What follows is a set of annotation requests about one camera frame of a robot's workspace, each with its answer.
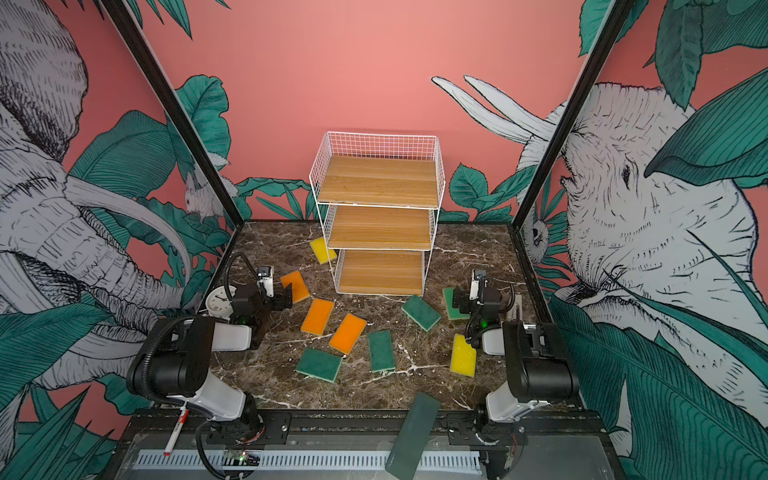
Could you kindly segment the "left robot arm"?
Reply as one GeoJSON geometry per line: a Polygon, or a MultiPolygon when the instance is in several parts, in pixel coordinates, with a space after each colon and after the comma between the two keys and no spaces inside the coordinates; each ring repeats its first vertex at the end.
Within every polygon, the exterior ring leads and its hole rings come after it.
{"type": "Polygon", "coordinates": [[[244,254],[231,255],[222,285],[208,294],[202,314],[155,323],[129,367],[128,391],[177,406],[183,414],[198,412],[233,442],[258,440],[266,425],[255,398],[215,375],[211,357],[257,349],[270,315],[291,308],[296,299],[293,284],[275,281],[273,267],[255,267],[244,254]]]}

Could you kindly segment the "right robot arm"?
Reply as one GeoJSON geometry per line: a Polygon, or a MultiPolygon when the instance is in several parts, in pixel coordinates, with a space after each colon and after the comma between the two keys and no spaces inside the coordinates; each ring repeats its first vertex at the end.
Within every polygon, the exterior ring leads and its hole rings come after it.
{"type": "Polygon", "coordinates": [[[481,285],[455,289],[446,305],[466,321],[465,331],[455,338],[452,371],[468,376],[459,358],[475,360],[480,352],[504,360],[504,383],[480,407],[484,422],[513,424],[577,395],[578,378],[559,330],[553,324],[523,322],[520,295],[511,292],[504,298],[498,289],[481,285]]]}

